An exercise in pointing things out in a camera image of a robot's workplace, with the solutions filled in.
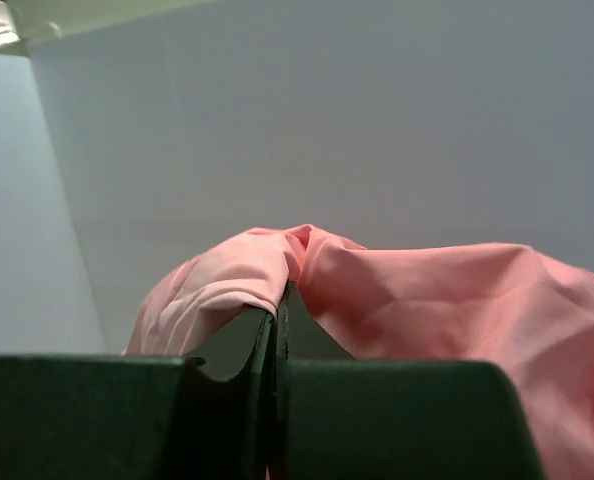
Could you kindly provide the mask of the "pink hooded jacket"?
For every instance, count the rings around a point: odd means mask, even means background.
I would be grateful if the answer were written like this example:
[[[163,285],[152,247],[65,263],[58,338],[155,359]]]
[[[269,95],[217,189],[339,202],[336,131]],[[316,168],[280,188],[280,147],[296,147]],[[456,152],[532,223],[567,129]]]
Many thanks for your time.
[[[550,479],[594,479],[594,273],[522,244],[370,250],[312,225],[254,228],[146,296],[129,355],[181,355],[285,286],[358,359],[483,360],[518,388]]]

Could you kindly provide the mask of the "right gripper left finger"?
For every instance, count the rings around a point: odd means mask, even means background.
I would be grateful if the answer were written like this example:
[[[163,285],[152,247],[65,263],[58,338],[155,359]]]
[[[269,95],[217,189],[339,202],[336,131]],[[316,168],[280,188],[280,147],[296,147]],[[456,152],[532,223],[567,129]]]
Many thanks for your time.
[[[0,355],[0,479],[262,479],[275,321],[182,356]]]

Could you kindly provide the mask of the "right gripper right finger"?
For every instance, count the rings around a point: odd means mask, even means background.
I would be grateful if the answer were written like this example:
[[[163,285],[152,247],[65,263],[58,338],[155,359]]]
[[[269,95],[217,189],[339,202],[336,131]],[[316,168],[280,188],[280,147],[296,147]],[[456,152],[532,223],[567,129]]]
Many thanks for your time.
[[[498,366],[356,360],[294,285],[277,327],[277,478],[543,477],[516,389]]]

